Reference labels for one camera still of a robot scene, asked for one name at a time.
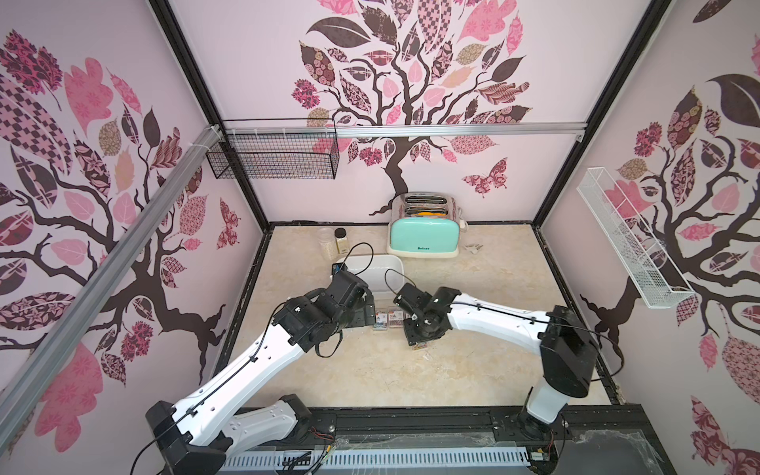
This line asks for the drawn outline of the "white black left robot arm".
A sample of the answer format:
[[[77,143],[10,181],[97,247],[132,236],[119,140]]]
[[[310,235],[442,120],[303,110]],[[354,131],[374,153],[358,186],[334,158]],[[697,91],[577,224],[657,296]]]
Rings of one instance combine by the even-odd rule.
[[[278,372],[340,336],[372,303],[367,283],[341,268],[328,287],[277,305],[261,336],[204,386],[176,403],[155,403],[146,420],[162,473],[216,474],[240,452],[306,437],[312,413],[295,395],[245,414],[240,409]]]

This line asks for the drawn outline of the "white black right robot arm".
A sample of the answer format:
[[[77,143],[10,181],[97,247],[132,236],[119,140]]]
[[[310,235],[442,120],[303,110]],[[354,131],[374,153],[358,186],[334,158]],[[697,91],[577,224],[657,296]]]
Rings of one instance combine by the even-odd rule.
[[[529,441],[546,439],[570,400],[589,394],[602,336],[584,327],[567,307],[521,310],[449,287],[429,294],[411,283],[396,293],[394,303],[409,315],[404,332],[410,346],[439,340],[449,331],[466,331],[494,336],[540,357],[542,376],[514,417]]]

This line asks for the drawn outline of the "white plastic storage box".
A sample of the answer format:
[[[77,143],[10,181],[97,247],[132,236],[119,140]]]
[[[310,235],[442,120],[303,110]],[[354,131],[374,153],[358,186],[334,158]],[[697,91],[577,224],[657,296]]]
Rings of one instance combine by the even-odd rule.
[[[392,300],[406,283],[403,261],[396,255],[351,256],[346,267],[368,285],[376,300]]]

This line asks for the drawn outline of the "clear plastic jar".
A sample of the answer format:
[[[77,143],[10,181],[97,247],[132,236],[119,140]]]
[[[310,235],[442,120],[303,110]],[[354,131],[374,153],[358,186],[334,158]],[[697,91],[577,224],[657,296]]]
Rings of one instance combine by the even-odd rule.
[[[318,244],[322,256],[326,261],[332,262],[338,256],[336,240],[334,239],[334,230],[331,228],[322,228],[318,230]]]

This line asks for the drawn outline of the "black-lidded spice jar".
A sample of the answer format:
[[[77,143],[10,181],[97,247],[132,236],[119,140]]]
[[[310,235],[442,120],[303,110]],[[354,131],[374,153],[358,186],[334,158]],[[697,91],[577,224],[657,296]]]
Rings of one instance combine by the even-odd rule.
[[[348,242],[348,232],[345,228],[336,228],[334,230],[334,243],[339,255],[347,255],[350,252],[350,243]]]

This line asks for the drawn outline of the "white toaster power plug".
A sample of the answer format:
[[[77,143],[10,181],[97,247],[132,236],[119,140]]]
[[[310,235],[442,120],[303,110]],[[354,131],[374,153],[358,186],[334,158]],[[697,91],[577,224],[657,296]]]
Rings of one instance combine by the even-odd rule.
[[[477,255],[481,249],[483,249],[483,245],[481,243],[471,243],[471,245],[465,245],[464,247],[469,253],[472,253],[473,255]]]

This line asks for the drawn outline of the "mint green toaster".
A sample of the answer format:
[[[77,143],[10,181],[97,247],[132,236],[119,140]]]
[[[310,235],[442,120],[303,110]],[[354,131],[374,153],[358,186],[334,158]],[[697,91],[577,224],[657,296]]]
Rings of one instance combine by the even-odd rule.
[[[453,197],[433,192],[408,192],[391,204],[388,253],[408,258],[455,258],[460,235],[467,229]]]

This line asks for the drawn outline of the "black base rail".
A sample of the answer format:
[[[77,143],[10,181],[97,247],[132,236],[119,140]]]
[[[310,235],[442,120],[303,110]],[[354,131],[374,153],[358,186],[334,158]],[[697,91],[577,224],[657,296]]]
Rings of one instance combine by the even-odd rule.
[[[318,450],[303,472],[216,474],[671,474],[674,466],[637,405],[569,406],[543,441],[529,441],[514,424],[517,406],[312,408],[312,429],[300,441],[273,441],[247,451]],[[326,469],[333,449],[522,447],[528,467]]]

